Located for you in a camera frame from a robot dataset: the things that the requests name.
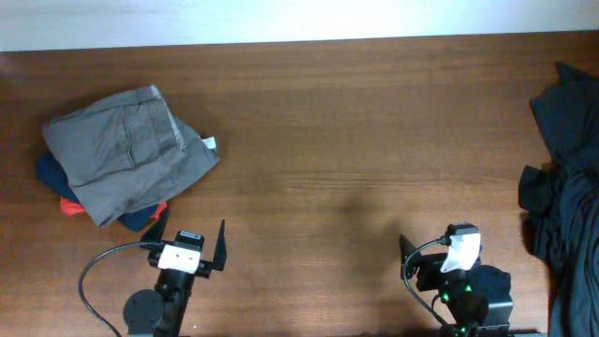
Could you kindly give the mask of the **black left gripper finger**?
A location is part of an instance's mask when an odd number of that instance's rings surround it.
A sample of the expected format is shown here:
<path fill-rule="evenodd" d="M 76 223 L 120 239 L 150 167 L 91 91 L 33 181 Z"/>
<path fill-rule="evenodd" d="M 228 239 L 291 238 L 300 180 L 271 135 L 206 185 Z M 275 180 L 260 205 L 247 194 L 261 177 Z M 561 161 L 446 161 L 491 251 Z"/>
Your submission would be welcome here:
<path fill-rule="evenodd" d="M 167 206 L 160 214 L 155 222 L 149 227 L 149 229 L 141 236 L 140 242 L 161 242 L 163 234 L 169 219 L 169 206 Z"/>
<path fill-rule="evenodd" d="M 221 221 L 221 225 L 219 227 L 219 233 L 216 240 L 216 245 L 214 248 L 213 259 L 211 263 L 211 268 L 213 271 L 223 271 L 226 265 L 227 259 L 227 251 L 226 251 L 226 237 L 225 237 L 225 229 L 226 229 L 226 220 L 223 219 Z"/>

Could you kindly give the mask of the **dark green t-shirt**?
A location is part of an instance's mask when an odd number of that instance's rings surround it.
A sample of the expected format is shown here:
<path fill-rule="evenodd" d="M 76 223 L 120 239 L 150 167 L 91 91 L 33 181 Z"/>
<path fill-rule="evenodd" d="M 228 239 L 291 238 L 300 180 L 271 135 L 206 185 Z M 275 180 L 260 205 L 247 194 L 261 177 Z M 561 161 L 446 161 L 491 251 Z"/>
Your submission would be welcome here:
<path fill-rule="evenodd" d="M 557 279 L 549 335 L 598 333 L 598 79 L 565 63 L 560 80 L 530 102 L 551 157 L 527 166 L 519 206 L 530 251 Z"/>

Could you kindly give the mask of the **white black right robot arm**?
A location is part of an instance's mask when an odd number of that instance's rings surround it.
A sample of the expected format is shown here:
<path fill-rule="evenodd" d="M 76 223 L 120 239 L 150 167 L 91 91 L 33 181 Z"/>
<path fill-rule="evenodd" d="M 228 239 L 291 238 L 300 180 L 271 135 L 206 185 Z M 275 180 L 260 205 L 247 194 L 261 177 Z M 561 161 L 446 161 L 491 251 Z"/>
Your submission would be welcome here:
<path fill-rule="evenodd" d="M 466 270 L 444 271 L 448 253 L 427 254 L 435 245 L 449 245 L 449 238 L 414 246 L 404 235 L 401 278 L 410 295 L 440 324 L 449 337 L 507 336 L 514 302 L 511 275 L 477 258 Z"/>

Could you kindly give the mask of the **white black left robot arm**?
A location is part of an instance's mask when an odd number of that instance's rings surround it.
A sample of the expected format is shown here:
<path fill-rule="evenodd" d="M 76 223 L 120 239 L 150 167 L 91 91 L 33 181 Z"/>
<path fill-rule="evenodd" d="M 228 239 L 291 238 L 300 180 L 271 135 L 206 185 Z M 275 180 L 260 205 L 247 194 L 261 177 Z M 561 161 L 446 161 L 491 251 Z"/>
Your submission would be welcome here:
<path fill-rule="evenodd" d="M 129 336 L 179 335 L 195 280 L 208 279 L 226 265 L 225 222 L 220 224 L 213 258 L 205 260 L 203 236 L 181 230 L 174 240 L 163 239 L 168 217 L 169 210 L 163 210 L 140 239 L 141 247 L 149 251 L 149 264 L 159 269 L 159 274 L 152 289 L 134 293 L 124 305 Z"/>

